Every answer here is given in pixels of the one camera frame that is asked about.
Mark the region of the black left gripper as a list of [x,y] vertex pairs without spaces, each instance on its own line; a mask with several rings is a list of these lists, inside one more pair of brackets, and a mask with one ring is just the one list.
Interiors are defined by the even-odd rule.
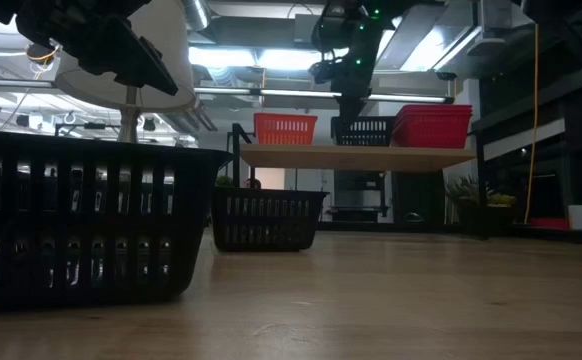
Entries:
[[0,23],[16,24],[30,41],[53,41],[79,59],[79,66],[96,76],[112,75],[123,85],[149,85],[175,95],[178,87],[162,54],[132,30],[130,15],[144,0],[0,0]]

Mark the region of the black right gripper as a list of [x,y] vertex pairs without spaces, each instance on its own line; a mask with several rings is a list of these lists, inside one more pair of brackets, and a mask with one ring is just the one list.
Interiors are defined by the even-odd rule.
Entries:
[[370,83],[377,60],[377,47],[350,47],[343,57],[335,78],[339,98],[340,119],[343,125],[357,121],[371,92]]

